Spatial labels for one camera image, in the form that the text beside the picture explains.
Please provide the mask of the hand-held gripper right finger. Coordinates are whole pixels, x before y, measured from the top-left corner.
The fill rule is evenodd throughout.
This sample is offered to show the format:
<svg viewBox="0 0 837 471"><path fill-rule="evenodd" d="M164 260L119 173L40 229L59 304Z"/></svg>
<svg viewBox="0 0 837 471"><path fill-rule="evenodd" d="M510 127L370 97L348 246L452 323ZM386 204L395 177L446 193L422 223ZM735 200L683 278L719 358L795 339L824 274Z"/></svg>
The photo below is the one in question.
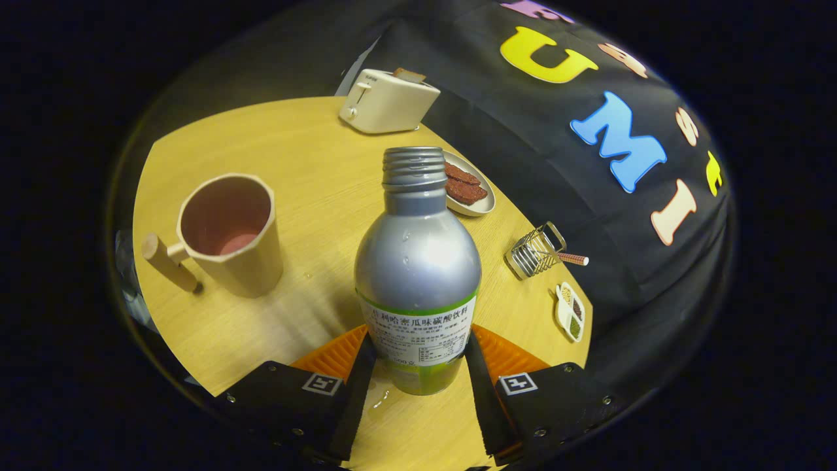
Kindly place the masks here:
<svg viewBox="0 0 837 471"><path fill-rule="evenodd" d="M498 466L536 467L622 411L622 396L574 362L550 366L474 324L464 358L485 452Z"/></svg>

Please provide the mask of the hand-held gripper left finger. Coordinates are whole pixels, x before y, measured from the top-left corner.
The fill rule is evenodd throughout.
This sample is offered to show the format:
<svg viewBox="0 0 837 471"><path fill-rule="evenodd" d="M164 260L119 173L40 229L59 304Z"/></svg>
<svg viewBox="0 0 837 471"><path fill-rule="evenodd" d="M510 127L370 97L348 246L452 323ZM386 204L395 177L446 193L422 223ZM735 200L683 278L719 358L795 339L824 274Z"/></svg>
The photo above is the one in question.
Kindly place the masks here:
<svg viewBox="0 0 837 471"><path fill-rule="evenodd" d="M213 400L224 419L316 463L350 459L376 352L366 326L292 364L272 360Z"/></svg>

